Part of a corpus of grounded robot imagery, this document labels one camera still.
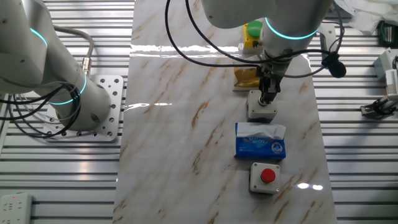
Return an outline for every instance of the metal table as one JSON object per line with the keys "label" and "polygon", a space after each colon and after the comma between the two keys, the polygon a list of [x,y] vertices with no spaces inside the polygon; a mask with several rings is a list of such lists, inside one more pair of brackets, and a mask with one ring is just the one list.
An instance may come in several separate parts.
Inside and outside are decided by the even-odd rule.
{"label": "metal table", "polygon": [[[127,81],[134,1],[45,3],[54,24],[94,37],[92,74],[122,75]],[[330,14],[327,19],[336,20],[336,16]],[[72,35],[60,37],[81,61],[88,43]],[[319,46],[316,37],[310,47]],[[398,222],[398,116],[366,121],[359,112],[360,105],[386,93],[372,68],[383,51],[375,35],[363,35],[346,25],[341,60],[347,76],[337,80],[324,71],[313,78],[339,224]],[[319,67],[320,57],[310,60],[313,69]],[[33,224],[112,223],[119,147],[50,145],[22,135],[13,124],[2,131],[0,145],[0,195],[32,194]]]}

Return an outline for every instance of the emergency stop button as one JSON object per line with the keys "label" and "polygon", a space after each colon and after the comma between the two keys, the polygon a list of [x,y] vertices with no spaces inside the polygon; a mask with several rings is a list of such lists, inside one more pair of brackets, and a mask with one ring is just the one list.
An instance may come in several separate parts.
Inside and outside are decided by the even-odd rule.
{"label": "emergency stop button", "polygon": [[272,169],[264,169],[261,172],[261,180],[264,181],[265,183],[271,183],[272,181],[275,180],[275,172]]}

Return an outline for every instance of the blue tissue pack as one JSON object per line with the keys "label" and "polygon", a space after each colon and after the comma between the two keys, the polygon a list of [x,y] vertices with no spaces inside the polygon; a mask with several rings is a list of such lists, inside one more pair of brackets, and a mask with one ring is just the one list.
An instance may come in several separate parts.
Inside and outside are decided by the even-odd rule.
{"label": "blue tissue pack", "polygon": [[[239,124],[245,130],[241,128],[238,134]],[[284,133],[285,127],[281,125],[236,123],[234,157],[281,160],[286,157]]]}

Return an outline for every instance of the power strip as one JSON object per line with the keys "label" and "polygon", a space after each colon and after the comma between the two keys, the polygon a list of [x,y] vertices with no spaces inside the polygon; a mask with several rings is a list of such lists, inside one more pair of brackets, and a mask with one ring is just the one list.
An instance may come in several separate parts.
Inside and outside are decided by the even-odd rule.
{"label": "power strip", "polygon": [[26,193],[0,198],[0,224],[29,224],[32,196]]}

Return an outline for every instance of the green object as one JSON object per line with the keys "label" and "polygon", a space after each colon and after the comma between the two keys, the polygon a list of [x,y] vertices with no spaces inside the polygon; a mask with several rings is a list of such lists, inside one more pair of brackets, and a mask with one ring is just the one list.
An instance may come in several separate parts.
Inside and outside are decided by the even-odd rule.
{"label": "green object", "polygon": [[248,23],[248,27],[246,28],[248,34],[252,37],[259,37],[262,29],[262,22],[260,21],[251,21]]}

